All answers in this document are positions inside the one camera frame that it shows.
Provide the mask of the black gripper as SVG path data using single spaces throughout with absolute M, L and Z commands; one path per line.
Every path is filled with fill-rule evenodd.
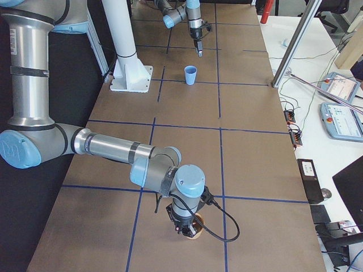
M 186 197 L 173 185 L 168 196 L 172 198 L 172 202 L 166 210 L 170 220 L 179 227 L 179 230 L 176 230 L 177 233 L 182 233 L 186 237 L 195 237 L 197 230 L 192 224 L 193 215 L 204 207 L 204 201 L 211 196 L 208 187 L 204 186 L 196 198 L 191 198 Z
M 202 39 L 204 35 L 202 30 L 206 29 L 207 32 L 212 31 L 212 24 L 205 20 L 189 20 L 189 34 L 194 42 L 196 42 L 196 52 L 199 57 L 202 57 L 203 45 Z

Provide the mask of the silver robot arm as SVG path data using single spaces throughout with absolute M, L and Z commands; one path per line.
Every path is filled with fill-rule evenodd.
M 194 238 L 207 202 L 205 175 L 181 165 L 177 148 L 142 144 L 54 122 L 49 116 L 48 35 L 86 33 L 86 1 L 2 1 L 10 28 L 13 115 L 1 133 L 1 157 L 15 168 L 35 167 L 66 154 L 89 154 L 131 165 L 132 183 L 170 197 L 166 210 L 176 232 Z
M 189 35 L 193 40 L 196 53 L 202 57 L 202 39 L 213 28 L 211 23 L 201 17 L 200 1 L 187 0 L 177 8 L 172 8 L 169 2 L 165 0 L 155 0 L 154 5 L 161 11 L 163 22 L 168 29 L 176 26 L 184 19 L 187 20 Z

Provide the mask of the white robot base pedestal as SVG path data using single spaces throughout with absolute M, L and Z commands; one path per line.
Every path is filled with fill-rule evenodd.
M 138 58 L 127 2 L 104 0 L 102 4 L 117 55 L 110 89 L 146 93 L 153 67 Z

